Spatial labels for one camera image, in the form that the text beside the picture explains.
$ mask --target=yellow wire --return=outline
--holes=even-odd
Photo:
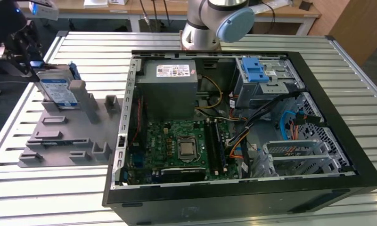
[[[237,148],[237,146],[238,146],[241,140],[245,138],[245,136],[249,134],[249,132],[250,132],[250,131],[248,131],[246,134],[245,134],[245,135],[240,138],[240,140],[236,142],[236,144],[234,144],[234,146],[233,146],[233,148],[232,148],[230,154],[229,154],[230,157],[233,157],[233,158],[240,158],[237,155],[233,155],[233,152],[234,152],[234,149]]]
[[[205,107],[196,107],[196,109],[210,109],[210,108],[216,107],[216,106],[221,103],[221,89],[220,89],[218,85],[214,83],[214,81],[213,81],[209,77],[206,77],[206,76],[204,76],[204,75],[202,75],[202,77],[206,78],[206,79],[212,82],[212,84],[214,85],[214,87],[218,89],[218,92],[220,92],[220,99],[218,99],[218,102],[217,102],[214,105],[212,105],[212,106],[205,106]]]

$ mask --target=metal table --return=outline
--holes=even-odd
[[[98,98],[106,94],[122,98],[132,49],[178,49],[174,33],[62,34],[56,37],[45,60],[54,64],[73,60],[86,89]],[[222,43],[222,49],[301,53],[377,168],[377,88],[336,41],[325,37],[248,35],[237,43]],[[106,166],[29,169],[17,166],[44,109],[41,100],[41,94],[29,84],[0,133],[0,226],[122,226],[117,215],[101,206]],[[377,225],[377,190],[352,196],[314,213],[212,221],[214,225],[278,222],[293,226],[365,225],[366,222]]]

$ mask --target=sticker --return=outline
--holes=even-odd
[[[76,97],[68,89],[68,82],[65,79],[41,79],[41,84],[56,104],[60,106],[77,105]]]
[[[276,71],[265,71],[265,75],[277,75]]]
[[[234,108],[234,100],[229,100],[229,106],[230,108]]]
[[[249,171],[249,167],[248,167],[248,165],[245,164],[245,162],[241,163],[241,168],[244,169],[245,172]]]
[[[109,10],[110,13],[128,13],[126,10]]]
[[[158,65],[156,67],[157,77],[189,77],[188,65]]]

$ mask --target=ram slot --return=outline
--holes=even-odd
[[[206,154],[209,162],[209,170],[214,175],[222,172],[222,159],[221,159],[221,137],[217,129],[217,123],[213,121],[204,123],[204,134],[206,144]]]

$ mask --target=green motherboard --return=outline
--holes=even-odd
[[[150,169],[173,167],[201,167],[206,169],[205,180],[237,179],[237,166],[234,161],[228,161],[225,172],[216,175],[209,170],[209,158],[204,134],[204,121],[152,121],[148,123],[146,150],[142,158],[141,169],[136,169],[134,178],[140,184],[153,184]],[[217,123],[222,142],[229,138],[226,121]],[[181,140],[194,140],[196,158],[184,160],[178,153]]]

